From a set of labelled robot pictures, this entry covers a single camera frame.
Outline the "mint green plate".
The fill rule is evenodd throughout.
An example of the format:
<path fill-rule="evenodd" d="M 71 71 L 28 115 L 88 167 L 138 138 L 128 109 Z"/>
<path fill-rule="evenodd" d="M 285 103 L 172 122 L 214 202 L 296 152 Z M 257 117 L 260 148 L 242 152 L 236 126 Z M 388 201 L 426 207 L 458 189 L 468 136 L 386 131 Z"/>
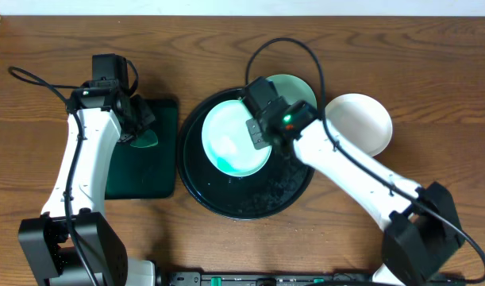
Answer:
<path fill-rule="evenodd" d="M 255 149 L 246 125 L 249 119 L 252 115 L 236 99 L 218 103 L 204 119 L 202 147 L 213 166 L 226 175 L 253 175 L 271 155 L 271 146 Z"/>
<path fill-rule="evenodd" d="M 289 105 L 297 101 L 305 101 L 314 108 L 317 100 L 312 88 L 302 79 L 294 75 L 278 74 L 267 77 L 271 81 L 280 97 L 283 97 Z"/>

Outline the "green scrubbing sponge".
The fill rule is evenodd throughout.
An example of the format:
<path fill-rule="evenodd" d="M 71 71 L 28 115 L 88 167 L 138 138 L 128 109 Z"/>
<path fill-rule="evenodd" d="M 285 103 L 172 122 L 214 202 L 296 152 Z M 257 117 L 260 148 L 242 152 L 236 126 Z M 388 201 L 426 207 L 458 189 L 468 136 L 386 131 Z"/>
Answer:
<path fill-rule="evenodd" d="M 134 140 L 130 142 L 130 146 L 139 149 L 151 148 L 159 144 L 158 137 L 156 133 L 147 129 L 140 135 L 138 135 Z"/>

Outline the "white plate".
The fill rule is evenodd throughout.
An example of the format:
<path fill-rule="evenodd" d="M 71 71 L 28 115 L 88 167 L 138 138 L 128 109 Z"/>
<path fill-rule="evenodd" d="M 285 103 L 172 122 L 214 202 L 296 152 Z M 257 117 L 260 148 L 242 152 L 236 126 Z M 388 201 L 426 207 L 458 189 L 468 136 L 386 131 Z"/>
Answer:
<path fill-rule="evenodd" d="M 391 142 L 391 116 L 368 95 L 340 95 L 327 104 L 325 116 L 344 137 L 371 157 L 380 154 Z"/>

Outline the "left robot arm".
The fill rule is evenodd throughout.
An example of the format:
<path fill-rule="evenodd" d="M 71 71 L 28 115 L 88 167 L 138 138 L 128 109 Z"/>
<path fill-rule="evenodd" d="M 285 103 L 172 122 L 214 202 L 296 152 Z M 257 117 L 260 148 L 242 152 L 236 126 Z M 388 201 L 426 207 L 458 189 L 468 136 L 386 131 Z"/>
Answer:
<path fill-rule="evenodd" d="M 155 116 L 130 82 L 131 61 L 116 54 L 92 57 L 92 78 L 71 89 L 17 67 L 9 73 L 47 87 L 65 104 L 68 138 L 52 194 L 37 218 L 21 221 L 18 241 L 39 285 L 158 285 L 152 261 L 128 257 L 105 216 L 111 158 L 118 143 L 144 134 Z"/>

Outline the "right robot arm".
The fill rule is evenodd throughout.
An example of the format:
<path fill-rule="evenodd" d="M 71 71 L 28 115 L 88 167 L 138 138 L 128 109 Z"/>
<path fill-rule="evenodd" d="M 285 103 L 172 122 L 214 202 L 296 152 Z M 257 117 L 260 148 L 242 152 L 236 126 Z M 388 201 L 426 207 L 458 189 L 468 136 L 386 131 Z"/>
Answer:
<path fill-rule="evenodd" d="M 377 283 L 438 284 L 443 264 L 464 244 L 452 194 L 437 182 L 423 187 L 350 143 L 321 112 L 288 104 L 259 77 L 241 92 L 258 144 L 292 148 L 294 156 L 332 180 L 370 214 L 383 232 Z"/>

